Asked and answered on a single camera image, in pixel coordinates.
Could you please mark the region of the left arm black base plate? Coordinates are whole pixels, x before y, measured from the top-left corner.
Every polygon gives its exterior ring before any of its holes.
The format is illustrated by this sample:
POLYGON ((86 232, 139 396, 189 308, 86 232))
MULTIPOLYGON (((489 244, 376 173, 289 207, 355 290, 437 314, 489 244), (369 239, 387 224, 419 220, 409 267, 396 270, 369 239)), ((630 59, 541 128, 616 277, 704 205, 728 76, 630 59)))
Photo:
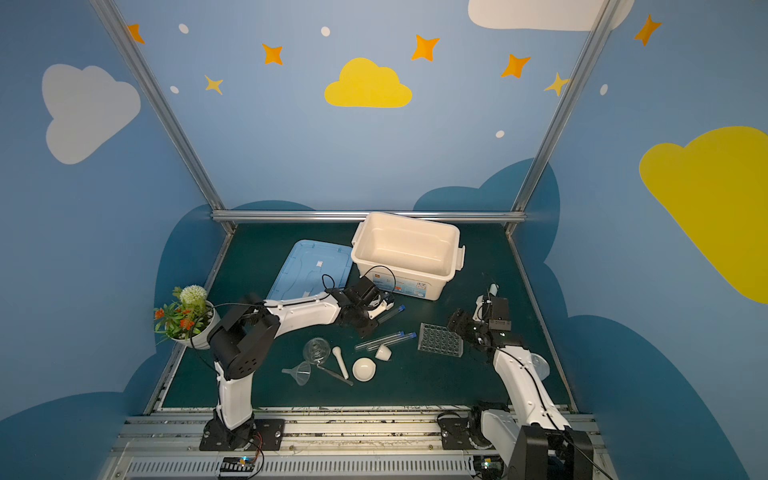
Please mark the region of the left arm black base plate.
POLYGON ((230 430, 218 417, 208 421, 199 444, 200 451, 278 451, 281 447, 283 419, 249 419, 230 430))

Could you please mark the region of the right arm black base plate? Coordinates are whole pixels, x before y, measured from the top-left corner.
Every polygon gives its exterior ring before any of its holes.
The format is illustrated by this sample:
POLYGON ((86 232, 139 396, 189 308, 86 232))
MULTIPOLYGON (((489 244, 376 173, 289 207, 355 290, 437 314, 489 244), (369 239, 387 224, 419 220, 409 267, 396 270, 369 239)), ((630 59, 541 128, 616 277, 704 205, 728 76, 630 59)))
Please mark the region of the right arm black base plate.
POLYGON ((436 417, 444 450, 486 450, 492 444, 480 428, 480 414, 443 412, 436 417))

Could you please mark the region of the clear test tube rack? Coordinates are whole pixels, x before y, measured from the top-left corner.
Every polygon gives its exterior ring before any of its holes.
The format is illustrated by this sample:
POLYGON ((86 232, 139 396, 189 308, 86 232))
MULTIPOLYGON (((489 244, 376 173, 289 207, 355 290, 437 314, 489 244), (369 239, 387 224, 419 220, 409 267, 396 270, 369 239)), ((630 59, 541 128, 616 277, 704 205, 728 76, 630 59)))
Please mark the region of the clear test tube rack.
POLYGON ((422 323, 417 349, 421 352, 460 358, 463 355, 463 340, 445 326, 422 323))

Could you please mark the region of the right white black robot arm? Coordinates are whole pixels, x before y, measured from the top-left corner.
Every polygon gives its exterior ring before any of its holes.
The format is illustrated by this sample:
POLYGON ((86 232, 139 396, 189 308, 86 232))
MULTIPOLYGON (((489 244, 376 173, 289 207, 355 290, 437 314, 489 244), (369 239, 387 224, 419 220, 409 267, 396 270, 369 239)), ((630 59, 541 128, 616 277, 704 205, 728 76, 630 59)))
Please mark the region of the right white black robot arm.
POLYGON ((511 334, 507 300, 482 295, 472 312, 456 310, 447 328, 487 355, 511 401, 510 407, 475 407, 467 418, 467 441, 495 450, 505 479, 591 479, 597 470, 592 441, 571 426, 546 391, 546 360, 511 334))

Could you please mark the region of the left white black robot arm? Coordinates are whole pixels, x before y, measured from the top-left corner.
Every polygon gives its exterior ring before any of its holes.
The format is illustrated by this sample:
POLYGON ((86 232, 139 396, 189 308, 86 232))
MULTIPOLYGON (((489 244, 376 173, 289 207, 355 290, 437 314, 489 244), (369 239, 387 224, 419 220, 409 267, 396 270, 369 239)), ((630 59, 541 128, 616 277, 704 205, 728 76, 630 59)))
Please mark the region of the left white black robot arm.
POLYGON ((208 336, 217 374, 214 419, 233 432, 252 418, 253 373, 264 363, 274 340, 300 329, 338 324, 362 336, 377 327, 376 318, 395 304, 391 293, 369 278, 343 288, 290 300, 249 295, 234 305, 208 336))

